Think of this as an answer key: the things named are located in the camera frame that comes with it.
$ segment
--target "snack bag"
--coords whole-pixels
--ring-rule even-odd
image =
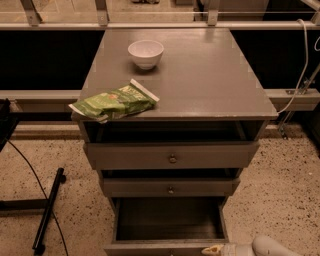
[[[105,123],[153,108],[159,98],[134,79],[128,85],[70,104],[75,112]]]

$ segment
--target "speckled floor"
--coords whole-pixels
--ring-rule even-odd
[[[33,165],[49,193],[56,170],[65,168],[54,211],[70,256],[106,255],[114,215],[98,185],[98,176],[82,150],[77,127],[45,126],[28,131],[18,126],[12,142]],[[320,159],[318,150],[299,125],[287,127],[283,140],[272,127],[263,134],[260,149],[241,175],[241,183],[224,207],[231,242],[250,243],[257,234],[277,239],[308,256],[320,255]],[[42,198],[25,161],[7,144],[0,153],[2,200]],[[41,215],[0,217],[0,255],[33,255],[32,245]],[[65,255],[53,220],[44,239],[44,255]]]

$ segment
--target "small bowl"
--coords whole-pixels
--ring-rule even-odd
[[[162,57],[163,50],[161,43],[152,40],[137,41],[128,47],[133,62],[143,70],[155,67]]]

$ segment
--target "floor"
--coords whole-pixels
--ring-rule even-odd
[[[33,0],[44,23],[97,24],[95,0]],[[111,22],[192,22],[192,5],[176,5],[175,0],[158,4],[106,0]],[[1,23],[27,23],[20,0],[0,0]]]
[[[283,140],[268,126],[241,183],[224,207],[231,242],[249,244],[269,235],[305,256],[320,255],[319,151],[298,124],[287,127]],[[21,124],[11,138],[34,167],[48,194],[58,167],[67,181],[61,185],[54,212],[70,256],[103,256],[112,239],[114,214],[102,195],[98,177],[86,159],[74,124]],[[7,143],[0,153],[2,200],[43,198],[29,166]],[[0,217],[0,255],[33,255],[32,245],[41,215]],[[53,219],[44,239],[44,255],[66,255]]]

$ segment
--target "black metal frame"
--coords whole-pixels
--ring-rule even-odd
[[[66,176],[63,175],[63,171],[63,168],[59,168],[57,170],[57,174],[48,199],[0,201],[0,212],[44,209],[38,232],[32,246],[34,255],[42,255],[45,251],[43,238],[50,220],[50,216],[53,213],[52,209],[59,190],[60,183],[64,183],[66,181]]]
[[[16,125],[18,124],[18,118],[10,114],[10,101],[8,99],[0,99],[0,152],[6,144],[7,140],[11,137]],[[1,212],[17,212],[26,210],[39,210],[44,209],[40,226],[36,238],[34,240],[32,249],[34,255],[42,255],[45,251],[45,245],[43,244],[43,238],[51,217],[53,214],[53,205],[58,194],[60,183],[66,181],[66,176],[63,175],[64,169],[58,168],[56,177],[54,179],[51,192],[48,198],[45,199],[26,199],[26,200],[13,200],[2,201],[0,200],[0,213]]]

